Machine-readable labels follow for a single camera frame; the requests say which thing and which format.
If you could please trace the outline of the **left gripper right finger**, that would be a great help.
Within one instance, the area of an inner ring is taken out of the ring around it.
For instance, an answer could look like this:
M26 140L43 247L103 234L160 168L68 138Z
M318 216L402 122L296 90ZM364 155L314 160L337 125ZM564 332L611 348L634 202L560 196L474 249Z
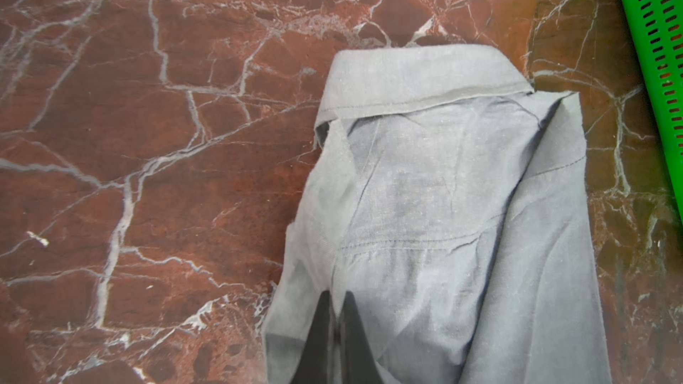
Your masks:
M341 381L345 384L383 384L352 292L345 294L339 320Z

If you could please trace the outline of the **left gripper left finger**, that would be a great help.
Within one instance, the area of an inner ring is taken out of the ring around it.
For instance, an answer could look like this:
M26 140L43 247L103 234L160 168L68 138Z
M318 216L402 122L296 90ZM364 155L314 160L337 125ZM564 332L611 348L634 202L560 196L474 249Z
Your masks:
M329 291L318 298L299 364L291 384L327 384L334 381L336 321Z

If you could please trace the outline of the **grey long sleeve shirt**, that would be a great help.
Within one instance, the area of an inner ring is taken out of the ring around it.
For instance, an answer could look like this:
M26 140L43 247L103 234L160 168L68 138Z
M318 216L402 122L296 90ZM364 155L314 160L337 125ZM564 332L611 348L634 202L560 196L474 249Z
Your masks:
M352 292L383 383L608 383L579 95L491 46L343 51L263 327L291 382Z

